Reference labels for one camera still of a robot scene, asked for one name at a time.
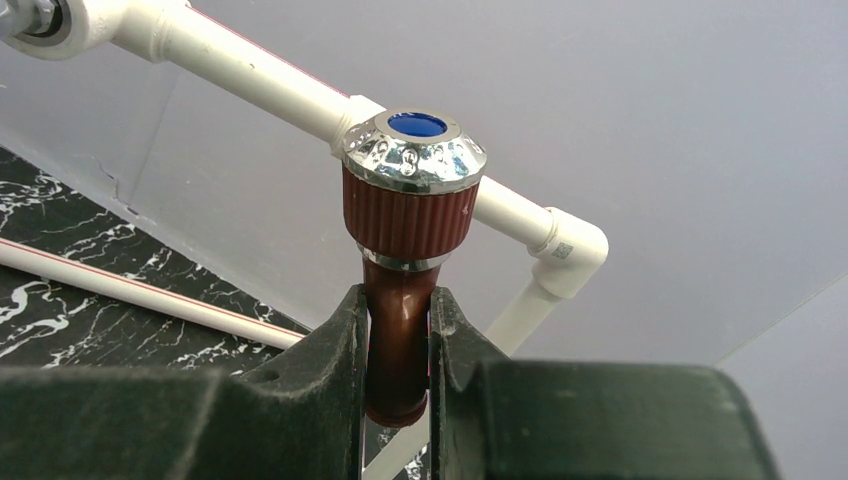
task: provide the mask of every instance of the brown ribbed grip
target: brown ribbed grip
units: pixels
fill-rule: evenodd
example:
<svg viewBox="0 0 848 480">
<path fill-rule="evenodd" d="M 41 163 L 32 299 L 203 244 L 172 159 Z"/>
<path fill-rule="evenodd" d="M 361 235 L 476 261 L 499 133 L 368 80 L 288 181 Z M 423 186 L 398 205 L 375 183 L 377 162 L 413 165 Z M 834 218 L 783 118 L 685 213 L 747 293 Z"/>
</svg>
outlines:
<svg viewBox="0 0 848 480">
<path fill-rule="evenodd" d="M 369 185 L 342 167 L 347 231 L 365 248 L 402 260 L 452 252 L 471 226 L 479 184 L 456 193 L 412 195 Z"/>
</svg>

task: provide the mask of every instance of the pipe fitting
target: pipe fitting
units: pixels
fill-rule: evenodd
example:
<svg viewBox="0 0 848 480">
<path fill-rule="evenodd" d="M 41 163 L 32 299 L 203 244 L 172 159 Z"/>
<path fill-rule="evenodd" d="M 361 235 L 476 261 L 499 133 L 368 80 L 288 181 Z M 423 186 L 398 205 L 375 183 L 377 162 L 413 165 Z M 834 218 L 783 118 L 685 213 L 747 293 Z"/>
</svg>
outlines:
<svg viewBox="0 0 848 480">
<path fill-rule="evenodd" d="M 597 226 L 558 208 L 546 210 L 553 219 L 548 240 L 538 249 L 527 249 L 539 259 L 533 278 L 550 294 L 573 298 L 606 261 L 609 243 Z"/>
<path fill-rule="evenodd" d="M 59 11 L 58 0 L 0 0 L 0 38 L 48 33 Z"/>
<path fill-rule="evenodd" d="M 350 129 L 355 125 L 366 122 L 368 119 L 375 117 L 385 110 L 383 106 L 364 95 L 351 95 L 349 97 L 348 107 L 341 120 L 339 120 L 339 125 L 333 134 L 333 138 L 330 139 L 330 154 L 339 160 L 344 159 L 345 136 Z"/>
<path fill-rule="evenodd" d="M 17 35 L 6 43 L 42 60 L 66 60 L 112 40 L 128 4 L 129 0 L 60 0 L 53 15 L 61 15 L 61 24 L 43 32 L 49 35 Z"/>
<path fill-rule="evenodd" d="M 174 16 L 190 6 L 187 0 L 133 0 L 112 43 L 150 63 L 161 63 Z"/>
</svg>

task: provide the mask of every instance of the white wall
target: white wall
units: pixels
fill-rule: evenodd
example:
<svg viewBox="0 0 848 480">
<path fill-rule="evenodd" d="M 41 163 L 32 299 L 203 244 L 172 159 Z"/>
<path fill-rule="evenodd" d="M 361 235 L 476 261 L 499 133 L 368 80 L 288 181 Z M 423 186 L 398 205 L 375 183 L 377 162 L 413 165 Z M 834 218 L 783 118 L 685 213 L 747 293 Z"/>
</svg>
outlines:
<svg viewBox="0 0 848 480">
<path fill-rule="evenodd" d="M 848 271 L 845 2 L 193 4 L 344 91 L 450 113 L 495 179 L 607 232 L 522 355 L 714 363 Z M 298 320 L 359 280 L 318 141 L 111 46 L 0 46 L 0 85 L 0 144 Z M 442 283 L 483 328 L 530 264 L 475 225 Z"/>
</svg>

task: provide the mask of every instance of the brown valve body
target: brown valve body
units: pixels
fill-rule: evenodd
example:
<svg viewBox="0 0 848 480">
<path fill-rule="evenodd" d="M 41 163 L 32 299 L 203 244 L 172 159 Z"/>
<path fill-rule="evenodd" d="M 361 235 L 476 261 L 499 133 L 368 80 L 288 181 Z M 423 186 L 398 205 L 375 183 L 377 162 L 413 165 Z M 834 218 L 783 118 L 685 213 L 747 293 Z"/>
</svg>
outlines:
<svg viewBox="0 0 848 480">
<path fill-rule="evenodd" d="M 345 226 L 366 249 L 393 259 L 428 260 L 468 233 L 477 185 L 414 195 L 370 185 L 343 169 Z M 439 267 L 402 271 L 363 259 L 371 338 L 365 409 L 387 427 L 413 424 L 427 405 L 428 312 Z"/>
</svg>

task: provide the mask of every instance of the white pipe elbow fitting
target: white pipe elbow fitting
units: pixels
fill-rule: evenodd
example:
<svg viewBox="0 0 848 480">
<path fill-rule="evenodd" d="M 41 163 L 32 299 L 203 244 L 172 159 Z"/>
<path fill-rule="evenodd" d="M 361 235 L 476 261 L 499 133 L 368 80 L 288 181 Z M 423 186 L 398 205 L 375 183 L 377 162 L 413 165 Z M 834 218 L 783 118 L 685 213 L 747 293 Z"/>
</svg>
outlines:
<svg viewBox="0 0 848 480">
<path fill-rule="evenodd" d="M 551 295 L 573 298 L 606 261 L 609 243 L 595 225 L 558 208 L 546 210 L 553 218 L 551 234 L 541 248 L 527 249 L 539 259 L 533 278 Z"/>
<path fill-rule="evenodd" d="M 46 38 L 18 35 L 12 48 L 42 60 L 66 60 L 107 43 L 121 26 L 129 0 L 62 0 L 62 26 Z"/>
</svg>

